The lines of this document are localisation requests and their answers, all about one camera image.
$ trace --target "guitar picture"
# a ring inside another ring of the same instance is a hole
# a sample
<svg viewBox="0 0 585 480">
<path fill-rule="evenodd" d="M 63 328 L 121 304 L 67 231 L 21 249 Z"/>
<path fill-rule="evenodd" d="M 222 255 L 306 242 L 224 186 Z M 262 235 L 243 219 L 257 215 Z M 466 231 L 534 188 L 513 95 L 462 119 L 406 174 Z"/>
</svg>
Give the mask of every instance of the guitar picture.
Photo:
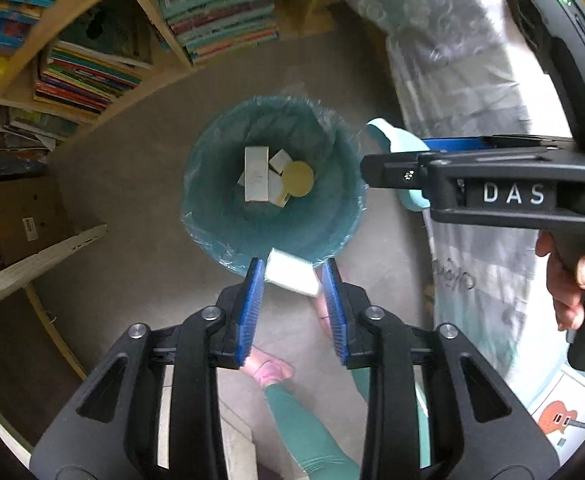
<svg viewBox="0 0 585 480">
<path fill-rule="evenodd" d="M 545 407 L 539 417 L 538 425 L 544 434 L 554 431 L 564 433 L 568 426 L 585 430 L 585 422 L 579 422 L 576 417 L 576 410 L 568 411 L 563 402 L 555 400 Z"/>
</svg>

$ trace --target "yellow round lid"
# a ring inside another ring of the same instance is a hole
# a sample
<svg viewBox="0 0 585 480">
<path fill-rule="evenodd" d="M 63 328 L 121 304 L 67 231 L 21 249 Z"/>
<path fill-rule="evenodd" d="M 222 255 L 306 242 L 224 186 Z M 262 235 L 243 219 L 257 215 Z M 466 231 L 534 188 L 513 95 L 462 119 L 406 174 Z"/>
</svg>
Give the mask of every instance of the yellow round lid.
<svg viewBox="0 0 585 480">
<path fill-rule="evenodd" d="M 315 183 L 315 174 L 305 162 L 295 160 L 284 168 L 282 181 L 286 193 L 296 197 L 306 196 Z"/>
</svg>

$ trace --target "metal screw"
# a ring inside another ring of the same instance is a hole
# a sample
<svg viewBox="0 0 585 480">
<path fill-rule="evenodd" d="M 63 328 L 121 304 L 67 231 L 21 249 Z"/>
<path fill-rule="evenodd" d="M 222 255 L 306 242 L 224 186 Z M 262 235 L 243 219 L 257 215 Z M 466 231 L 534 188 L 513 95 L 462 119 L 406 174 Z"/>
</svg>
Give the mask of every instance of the metal screw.
<svg viewBox="0 0 585 480">
<path fill-rule="evenodd" d="M 128 329 L 128 335 L 133 339 L 139 339 L 148 329 L 143 323 L 135 323 Z"/>
<path fill-rule="evenodd" d="M 456 336 L 459 335 L 459 330 L 454 325 L 446 323 L 445 325 L 441 325 L 439 327 L 439 332 L 443 335 L 446 339 L 454 339 Z"/>
<path fill-rule="evenodd" d="M 214 321 L 221 316 L 221 310 L 218 306 L 207 306 L 202 310 L 202 317 L 206 321 Z"/>
<path fill-rule="evenodd" d="M 370 318 L 373 321 L 378 321 L 385 315 L 386 313 L 383 312 L 383 309 L 378 306 L 369 306 L 366 309 L 366 316 L 368 316 L 368 318 Z"/>
</svg>

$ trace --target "trash bin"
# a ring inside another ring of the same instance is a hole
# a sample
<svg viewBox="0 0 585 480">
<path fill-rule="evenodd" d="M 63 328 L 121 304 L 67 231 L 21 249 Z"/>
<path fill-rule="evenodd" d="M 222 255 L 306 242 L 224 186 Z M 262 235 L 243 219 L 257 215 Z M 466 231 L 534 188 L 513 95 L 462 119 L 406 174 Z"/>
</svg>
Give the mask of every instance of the trash bin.
<svg viewBox="0 0 585 480">
<path fill-rule="evenodd" d="M 309 194 L 284 208 L 244 201 L 237 184 L 246 146 L 284 149 L 315 173 Z M 335 256 L 365 208 L 357 133 L 334 111 L 289 97 L 256 97 L 217 117 L 200 134 L 184 175 L 181 221 L 228 269 L 245 274 L 272 248 L 313 264 Z"/>
</svg>

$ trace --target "black gripper frame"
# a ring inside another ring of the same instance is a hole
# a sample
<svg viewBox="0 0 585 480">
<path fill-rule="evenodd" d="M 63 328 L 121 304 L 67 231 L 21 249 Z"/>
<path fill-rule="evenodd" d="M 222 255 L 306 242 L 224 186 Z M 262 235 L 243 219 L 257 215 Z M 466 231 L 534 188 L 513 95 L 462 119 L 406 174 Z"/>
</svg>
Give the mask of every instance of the black gripper frame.
<svg viewBox="0 0 585 480">
<path fill-rule="evenodd" d="M 333 258 L 326 265 L 354 349 L 346 367 L 370 367 L 362 480 L 547 480 L 559 469 L 543 432 L 460 330 L 451 324 L 433 332 L 406 325 L 373 307 L 361 287 L 343 283 Z M 429 407 L 432 465 L 423 469 L 415 365 Z"/>
<path fill-rule="evenodd" d="M 216 368 L 238 367 L 229 349 L 232 305 L 243 288 L 226 287 L 217 311 L 202 309 L 181 325 L 131 326 L 42 436 L 31 472 L 40 480 L 227 480 Z M 170 465 L 162 468 L 157 435 L 166 365 L 174 369 Z"/>
</svg>

